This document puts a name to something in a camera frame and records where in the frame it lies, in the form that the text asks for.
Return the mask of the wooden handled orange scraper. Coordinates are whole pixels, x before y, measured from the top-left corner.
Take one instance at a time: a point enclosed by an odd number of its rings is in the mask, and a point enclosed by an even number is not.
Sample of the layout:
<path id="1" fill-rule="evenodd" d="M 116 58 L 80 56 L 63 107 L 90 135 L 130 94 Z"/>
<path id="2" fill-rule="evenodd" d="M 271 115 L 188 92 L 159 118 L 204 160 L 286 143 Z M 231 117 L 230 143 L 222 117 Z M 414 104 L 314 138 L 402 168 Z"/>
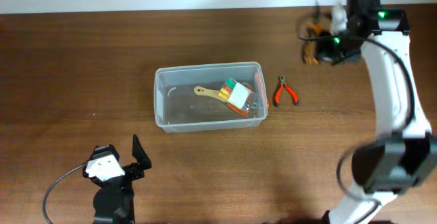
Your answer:
<path id="1" fill-rule="evenodd" d="M 210 98 L 215 98 L 217 100 L 220 100 L 220 101 L 224 102 L 233 112 L 235 112 L 239 115 L 243 115 L 245 117 L 249 116 L 249 111 L 239 109 L 235 105 L 228 102 L 229 96 L 227 95 L 227 92 L 223 93 L 221 90 L 212 90 L 212 89 L 207 89 L 207 88 L 204 88 L 201 86 L 196 86 L 194 88 L 194 93 L 197 96 L 207 96 Z"/>

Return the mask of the orange perforated strip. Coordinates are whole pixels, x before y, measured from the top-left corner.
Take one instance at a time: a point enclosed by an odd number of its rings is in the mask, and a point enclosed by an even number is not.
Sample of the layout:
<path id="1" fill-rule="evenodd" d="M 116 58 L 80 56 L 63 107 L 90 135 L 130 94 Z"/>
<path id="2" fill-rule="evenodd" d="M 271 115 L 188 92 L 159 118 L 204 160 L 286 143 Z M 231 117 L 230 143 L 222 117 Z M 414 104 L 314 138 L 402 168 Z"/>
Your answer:
<path id="1" fill-rule="evenodd" d="M 256 82 L 258 91 L 262 91 L 262 82 L 261 82 L 261 78 L 260 78 L 260 75 L 258 72 L 256 72 L 254 74 L 254 78 L 255 78 L 255 82 Z M 266 106 L 267 106 L 267 109 L 270 107 L 270 103 L 269 103 L 268 99 L 266 101 Z"/>

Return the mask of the clear plastic container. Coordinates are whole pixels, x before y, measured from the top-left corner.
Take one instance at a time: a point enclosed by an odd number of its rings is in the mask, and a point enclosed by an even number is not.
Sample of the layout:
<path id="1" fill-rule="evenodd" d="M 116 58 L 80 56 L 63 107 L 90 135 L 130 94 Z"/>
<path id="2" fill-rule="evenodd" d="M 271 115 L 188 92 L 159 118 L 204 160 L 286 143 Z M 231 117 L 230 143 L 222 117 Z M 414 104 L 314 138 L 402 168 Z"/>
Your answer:
<path id="1" fill-rule="evenodd" d="M 257 89 L 256 72 L 262 91 Z M 233 112 L 220 100 L 194 93 L 196 86 L 220 90 L 229 78 L 253 91 L 248 117 Z M 258 126 L 268 115 L 266 98 L 262 67 L 255 61 L 160 68 L 155 73 L 155 121 L 168 133 Z"/>

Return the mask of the orange black long-nose pliers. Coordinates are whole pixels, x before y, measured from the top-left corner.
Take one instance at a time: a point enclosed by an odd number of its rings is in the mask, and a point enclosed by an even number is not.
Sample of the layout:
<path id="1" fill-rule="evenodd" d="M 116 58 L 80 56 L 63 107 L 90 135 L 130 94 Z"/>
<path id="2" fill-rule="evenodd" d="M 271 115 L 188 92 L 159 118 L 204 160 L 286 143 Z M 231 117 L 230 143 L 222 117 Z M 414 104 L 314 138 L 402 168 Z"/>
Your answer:
<path id="1" fill-rule="evenodd" d="M 315 2 L 315 9 L 311 13 L 311 21 L 307 24 L 306 30 L 307 30 L 307 37 L 318 37 L 322 34 L 323 28 L 320 24 L 321 19 L 321 10 L 320 5 L 316 1 Z M 310 41 L 304 41 L 302 49 L 301 49 L 301 59 L 304 64 L 309 65 L 319 65 L 319 61 L 315 57 L 315 53 L 313 52 L 313 42 Z"/>

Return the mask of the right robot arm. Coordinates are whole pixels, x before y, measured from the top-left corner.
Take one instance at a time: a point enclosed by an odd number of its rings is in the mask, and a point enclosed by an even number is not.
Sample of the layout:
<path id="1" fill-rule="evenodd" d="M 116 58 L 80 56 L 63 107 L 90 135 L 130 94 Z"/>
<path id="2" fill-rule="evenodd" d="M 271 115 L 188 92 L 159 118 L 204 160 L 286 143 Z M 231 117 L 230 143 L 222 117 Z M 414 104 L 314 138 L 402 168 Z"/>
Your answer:
<path id="1" fill-rule="evenodd" d="M 296 36 L 306 64 L 332 66 L 363 59 L 376 109 L 376 139 L 351 148 L 353 181 L 322 223 L 372 223 L 377 212 L 436 167 L 436 138 L 417 95 L 410 65 L 410 26 L 402 9 L 380 0 L 347 0 L 330 12 L 298 18 Z M 258 126 L 268 105 L 288 90 L 283 76 L 268 98 L 255 62 L 160 68 L 154 77 L 154 115 L 165 132 Z"/>

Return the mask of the clear screwdriver bit case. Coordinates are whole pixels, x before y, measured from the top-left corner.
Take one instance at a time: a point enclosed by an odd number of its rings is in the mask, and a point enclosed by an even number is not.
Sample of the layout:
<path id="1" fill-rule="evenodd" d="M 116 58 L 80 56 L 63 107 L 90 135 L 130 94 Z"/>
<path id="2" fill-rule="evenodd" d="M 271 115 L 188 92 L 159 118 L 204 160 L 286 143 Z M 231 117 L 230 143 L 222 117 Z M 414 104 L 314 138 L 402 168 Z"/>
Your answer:
<path id="1" fill-rule="evenodd" d="M 248 113 L 251 108 L 253 92 L 247 86 L 229 78 L 220 88 L 218 96 L 237 111 Z"/>

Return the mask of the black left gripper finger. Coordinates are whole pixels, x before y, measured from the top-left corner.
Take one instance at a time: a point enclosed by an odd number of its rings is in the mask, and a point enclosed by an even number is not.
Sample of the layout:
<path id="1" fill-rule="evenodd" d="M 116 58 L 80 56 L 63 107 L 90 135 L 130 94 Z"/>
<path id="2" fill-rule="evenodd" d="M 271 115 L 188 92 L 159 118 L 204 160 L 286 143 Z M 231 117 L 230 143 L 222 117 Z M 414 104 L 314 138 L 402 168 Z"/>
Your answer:
<path id="1" fill-rule="evenodd" d="M 91 159 L 95 160 L 104 156 L 113 155 L 116 161 L 119 160 L 119 154 L 115 149 L 115 146 L 112 144 L 104 145 L 104 146 L 96 146 L 94 151 L 91 154 Z"/>
<path id="2" fill-rule="evenodd" d="M 132 156 L 136 159 L 140 168 L 142 169 L 151 169 L 152 162 L 146 152 L 144 151 L 140 140 L 136 134 L 132 137 Z"/>

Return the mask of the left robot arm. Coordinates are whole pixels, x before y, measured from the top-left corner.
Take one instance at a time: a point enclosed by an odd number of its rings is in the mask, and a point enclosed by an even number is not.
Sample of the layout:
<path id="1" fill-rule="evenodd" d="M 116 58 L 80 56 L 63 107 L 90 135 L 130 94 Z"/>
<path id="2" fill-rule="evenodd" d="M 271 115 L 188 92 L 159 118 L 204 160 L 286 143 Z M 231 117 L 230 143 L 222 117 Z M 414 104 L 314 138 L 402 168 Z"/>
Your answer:
<path id="1" fill-rule="evenodd" d="M 93 198 L 93 224 L 136 223 L 132 182 L 143 178 L 144 171 L 139 163 L 122 167 L 111 144 L 94 148 L 83 170 L 83 177 L 100 187 Z"/>

